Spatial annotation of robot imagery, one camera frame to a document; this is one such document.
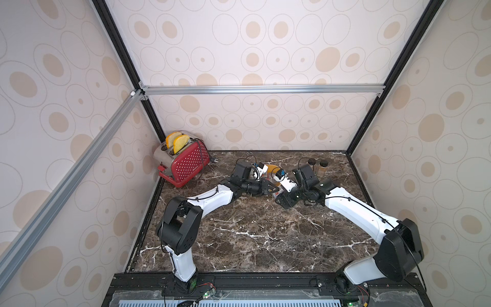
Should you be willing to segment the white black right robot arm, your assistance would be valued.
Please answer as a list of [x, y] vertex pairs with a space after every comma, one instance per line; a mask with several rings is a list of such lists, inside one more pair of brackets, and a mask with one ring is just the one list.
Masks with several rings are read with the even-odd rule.
[[316, 185], [296, 184], [290, 179], [280, 182], [275, 201], [288, 209], [299, 201], [323, 205], [343, 215], [364, 230], [378, 245], [377, 253], [345, 264], [335, 282], [341, 293], [367, 281], [388, 278], [402, 281], [424, 259], [418, 226], [410, 219], [398, 220], [360, 201], [331, 180]]

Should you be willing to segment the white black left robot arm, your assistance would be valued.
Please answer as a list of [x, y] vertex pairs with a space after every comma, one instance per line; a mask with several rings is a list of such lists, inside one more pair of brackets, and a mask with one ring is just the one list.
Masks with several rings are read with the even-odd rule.
[[192, 246], [202, 218], [242, 195], [268, 196], [280, 189], [268, 179], [222, 180], [215, 188], [193, 197], [176, 196], [166, 206], [156, 228], [162, 249], [170, 254], [176, 282], [184, 288], [196, 281]]

